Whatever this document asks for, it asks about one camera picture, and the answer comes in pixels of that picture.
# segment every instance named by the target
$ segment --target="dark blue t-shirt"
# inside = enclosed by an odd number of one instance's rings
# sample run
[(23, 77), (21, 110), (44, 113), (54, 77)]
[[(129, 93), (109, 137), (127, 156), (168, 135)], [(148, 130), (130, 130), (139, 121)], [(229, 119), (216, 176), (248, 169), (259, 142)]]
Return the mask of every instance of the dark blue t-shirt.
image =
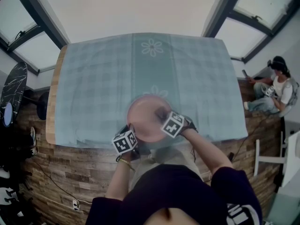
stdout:
[(260, 224), (262, 212), (244, 171), (222, 167), (211, 187), (183, 165), (147, 171), (123, 201), (93, 199), (87, 225), (142, 225), (162, 208), (178, 208), (201, 225)]

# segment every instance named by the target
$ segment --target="blue round object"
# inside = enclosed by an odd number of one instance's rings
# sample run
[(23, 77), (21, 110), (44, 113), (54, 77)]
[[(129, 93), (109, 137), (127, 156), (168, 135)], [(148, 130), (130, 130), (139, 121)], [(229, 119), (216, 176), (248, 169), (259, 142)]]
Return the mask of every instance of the blue round object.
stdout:
[(6, 127), (9, 127), (11, 121), (13, 119), (13, 106), (11, 103), (7, 103), (4, 111), (3, 124)]

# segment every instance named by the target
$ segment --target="blue jeans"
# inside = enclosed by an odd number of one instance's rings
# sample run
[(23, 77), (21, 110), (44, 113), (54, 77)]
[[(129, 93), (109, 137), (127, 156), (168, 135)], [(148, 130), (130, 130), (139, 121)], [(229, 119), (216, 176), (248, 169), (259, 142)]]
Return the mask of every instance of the blue jeans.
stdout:
[(262, 82), (257, 82), (254, 84), (254, 93), (256, 100), (253, 102), (248, 102), (249, 111), (262, 111), (265, 113), (277, 113), (278, 109), (275, 107), (274, 101), (265, 96), (262, 89), (267, 90), (270, 86)]

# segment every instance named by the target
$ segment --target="yellow bracelet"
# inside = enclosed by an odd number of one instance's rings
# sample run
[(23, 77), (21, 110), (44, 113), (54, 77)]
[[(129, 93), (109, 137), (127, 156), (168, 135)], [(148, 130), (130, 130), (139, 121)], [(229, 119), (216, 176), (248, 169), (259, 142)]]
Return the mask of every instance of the yellow bracelet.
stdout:
[(120, 158), (119, 161), (122, 161), (128, 165), (128, 167), (135, 172), (135, 169), (131, 166), (130, 162), (126, 161), (125, 159)]

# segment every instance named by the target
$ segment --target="pink bowl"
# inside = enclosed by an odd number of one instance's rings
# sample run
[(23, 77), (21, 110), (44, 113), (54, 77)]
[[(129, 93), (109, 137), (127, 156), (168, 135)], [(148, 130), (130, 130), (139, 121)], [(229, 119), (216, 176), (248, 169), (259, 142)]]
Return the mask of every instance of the pink bowl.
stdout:
[(155, 111), (161, 107), (168, 112), (172, 110), (164, 99), (155, 95), (144, 95), (133, 102), (128, 110), (127, 124), (134, 126), (137, 138), (144, 142), (154, 143), (166, 136), (160, 130), (161, 121), (155, 115)]

